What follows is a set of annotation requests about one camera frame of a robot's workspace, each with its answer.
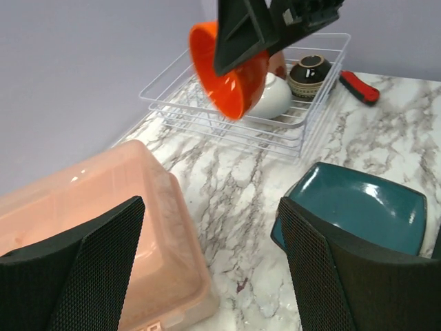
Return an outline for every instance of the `orange bowl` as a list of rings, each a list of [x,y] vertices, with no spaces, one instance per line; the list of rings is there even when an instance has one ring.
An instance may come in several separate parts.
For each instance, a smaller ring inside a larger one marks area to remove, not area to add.
[[[189,49],[194,69],[213,104],[226,117],[241,119],[259,101],[265,87],[269,55],[257,54],[224,76],[214,72],[217,22],[198,23],[189,33]]]

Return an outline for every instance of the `white bowl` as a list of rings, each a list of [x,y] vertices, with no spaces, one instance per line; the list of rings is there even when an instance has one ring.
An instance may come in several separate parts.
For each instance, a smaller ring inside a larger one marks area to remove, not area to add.
[[[291,105],[291,89],[288,83],[270,72],[265,77],[265,89],[259,102],[247,115],[261,119],[273,119],[285,113]]]

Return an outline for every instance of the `square plate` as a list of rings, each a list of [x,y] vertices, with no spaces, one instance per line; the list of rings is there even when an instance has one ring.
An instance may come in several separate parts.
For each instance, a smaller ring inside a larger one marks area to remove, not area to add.
[[[318,162],[286,196],[317,217],[371,243],[410,255],[420,252],[427,202],[415,190],[364,172]],[[285,250],[279,218],[271,238]]]

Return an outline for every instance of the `pink plastic container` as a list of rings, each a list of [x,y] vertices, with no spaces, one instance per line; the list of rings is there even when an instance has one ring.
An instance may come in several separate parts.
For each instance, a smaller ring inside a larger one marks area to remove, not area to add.
[[[129,141],[0,198],[0,256],[139,195],[145,216],[119,329],[181,330],[218,298],[176,178]]]

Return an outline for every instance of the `gray wall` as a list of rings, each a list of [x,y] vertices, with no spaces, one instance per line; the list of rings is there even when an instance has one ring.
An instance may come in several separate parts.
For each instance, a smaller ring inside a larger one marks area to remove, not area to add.
[[[213,19],[216,0],[201,1]],[[441,81],[440,12],[439,0],[346,0],[325,31],[352,35],[347,70]]]
[[[0,194],[117,141],[201,20],[198,0],[3,1]]]

